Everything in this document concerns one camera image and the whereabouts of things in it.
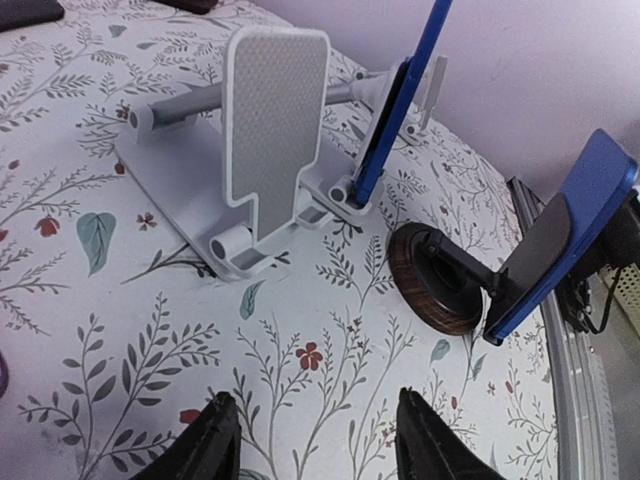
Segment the pink smartphone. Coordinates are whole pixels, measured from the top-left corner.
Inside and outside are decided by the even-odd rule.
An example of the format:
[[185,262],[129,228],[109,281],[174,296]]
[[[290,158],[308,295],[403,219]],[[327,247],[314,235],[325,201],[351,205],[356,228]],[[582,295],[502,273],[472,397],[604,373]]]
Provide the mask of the pink smartphone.
[[0,354],[0,398],[2,398],[7,390],[9,383],[9,370],[5,357]]

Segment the black folding stand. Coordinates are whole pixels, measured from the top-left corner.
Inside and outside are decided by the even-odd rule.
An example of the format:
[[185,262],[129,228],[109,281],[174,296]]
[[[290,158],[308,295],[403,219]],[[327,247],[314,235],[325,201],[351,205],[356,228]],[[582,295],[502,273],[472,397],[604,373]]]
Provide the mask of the black folding stand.
[[388,260],[394,284],[414,313],[440,333],[463,336],[479,324],[483,295],[501,298],[507,276],[491,270],[423,223],[410,222],[390,237]]

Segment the black phone at back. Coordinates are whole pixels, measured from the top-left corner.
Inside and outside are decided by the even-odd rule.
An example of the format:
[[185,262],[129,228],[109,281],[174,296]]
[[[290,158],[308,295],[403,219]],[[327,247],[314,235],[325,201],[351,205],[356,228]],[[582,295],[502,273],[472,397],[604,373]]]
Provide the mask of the black phone at back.
[[0,32],[54,22],[64,14],[56,0],[1,0]]

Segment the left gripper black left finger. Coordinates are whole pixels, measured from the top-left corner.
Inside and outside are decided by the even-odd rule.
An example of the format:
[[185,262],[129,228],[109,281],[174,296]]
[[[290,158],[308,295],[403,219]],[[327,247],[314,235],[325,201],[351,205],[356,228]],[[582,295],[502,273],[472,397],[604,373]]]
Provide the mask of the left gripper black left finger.
[[135,480],[238,480],[241,426],[236,402],[219,392],[156,460]]

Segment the blue-edged phone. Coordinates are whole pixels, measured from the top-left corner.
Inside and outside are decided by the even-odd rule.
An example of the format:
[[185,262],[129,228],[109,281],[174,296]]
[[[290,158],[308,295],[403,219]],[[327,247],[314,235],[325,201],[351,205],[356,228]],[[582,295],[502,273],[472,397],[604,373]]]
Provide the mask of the blue-edged phone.
[[364,207],[370,200],[395,139],[446,22],[452,1],[435,1],[414,54],[387,76],[382,105],[374,110],[373,130],[354,181],[353,200]]
[[496,346],[549,295],[630,194],[638,164],[604,130],[589,137],[558,192],[501,268],[483,337]]

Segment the aluminium front rail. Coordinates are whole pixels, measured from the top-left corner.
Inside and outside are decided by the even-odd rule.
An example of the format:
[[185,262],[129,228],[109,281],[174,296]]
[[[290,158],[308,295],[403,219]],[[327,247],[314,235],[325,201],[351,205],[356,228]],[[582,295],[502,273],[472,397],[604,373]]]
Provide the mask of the aluminium front rail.
[[604,269],[577,291],[562,281],[540,304],[562,479],[639,476],[639,319],[624,297],[638,278],[629,267],[610,292]]

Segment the floral patterned table mat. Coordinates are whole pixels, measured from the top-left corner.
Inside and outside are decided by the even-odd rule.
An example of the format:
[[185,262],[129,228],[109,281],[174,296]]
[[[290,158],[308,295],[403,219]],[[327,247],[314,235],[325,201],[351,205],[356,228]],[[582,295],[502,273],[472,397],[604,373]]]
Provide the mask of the floral patterned table mat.
[[1,475],[129,479],[217,395],[249,479],[396,479],[399,397],[507,479],[559,475],[539,313],[489,342],[408,303],[391,244],[424,226],[497,273],[504,178],[365,101],[328,36],[247,1],[196,16],[68,1],[1,36]]

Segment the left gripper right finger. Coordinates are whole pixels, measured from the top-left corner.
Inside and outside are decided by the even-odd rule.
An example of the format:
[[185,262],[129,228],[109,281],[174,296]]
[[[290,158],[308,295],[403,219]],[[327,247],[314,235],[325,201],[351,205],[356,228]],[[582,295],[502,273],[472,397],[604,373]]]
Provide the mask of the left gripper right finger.
[[403,387],[396,410],[400,480],[503,479],[478,458],[415,390]]

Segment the silver folding phone stand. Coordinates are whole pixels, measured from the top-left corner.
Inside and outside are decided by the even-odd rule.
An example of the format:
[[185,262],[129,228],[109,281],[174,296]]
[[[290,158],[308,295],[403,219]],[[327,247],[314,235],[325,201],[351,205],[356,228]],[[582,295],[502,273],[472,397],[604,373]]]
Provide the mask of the silver folding phone stand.
[[134,109],[115,147],[134,179],[226,281],[249,279],[297,235],[343,218],[327,192],[355,170],[323,138],[331,44],[320,30],[249,26],[219,84]]

